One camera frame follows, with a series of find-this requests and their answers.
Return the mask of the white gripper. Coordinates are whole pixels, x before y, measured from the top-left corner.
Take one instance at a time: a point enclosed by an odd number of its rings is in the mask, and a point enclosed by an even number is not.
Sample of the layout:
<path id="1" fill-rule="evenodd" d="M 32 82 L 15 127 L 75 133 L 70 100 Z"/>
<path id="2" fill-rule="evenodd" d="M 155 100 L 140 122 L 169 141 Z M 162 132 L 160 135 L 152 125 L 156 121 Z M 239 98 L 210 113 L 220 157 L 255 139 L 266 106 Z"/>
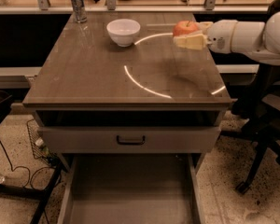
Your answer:
<path id="1" fill-rule="evenodd" d="M 201 21 L 197 26 L 203 32 L 207 31 L 207 36 L 202 32 L 188 35 L 178 35 L 174 37 L 174 43 L 179 48 L 202 50 L 209 41 L 208 48 L 215 53 L 231 53 L 231 40 L 237 20 L 221 20 L 212 23 L 211 21 Z"/>

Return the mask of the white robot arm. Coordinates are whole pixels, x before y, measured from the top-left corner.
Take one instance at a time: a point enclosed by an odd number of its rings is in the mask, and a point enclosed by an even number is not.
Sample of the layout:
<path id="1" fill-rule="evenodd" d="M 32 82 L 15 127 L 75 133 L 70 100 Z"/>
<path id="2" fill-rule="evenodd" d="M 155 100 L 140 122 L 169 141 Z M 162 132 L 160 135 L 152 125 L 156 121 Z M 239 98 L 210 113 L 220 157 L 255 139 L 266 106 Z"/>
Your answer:
<path id="1" fill-rule="evenodd" d="M 280 11 L 266 22 L 180 21 L 173 29 L 173 40 L 183 49 L 240 53 L 259 63 L 280 66 Z"/>

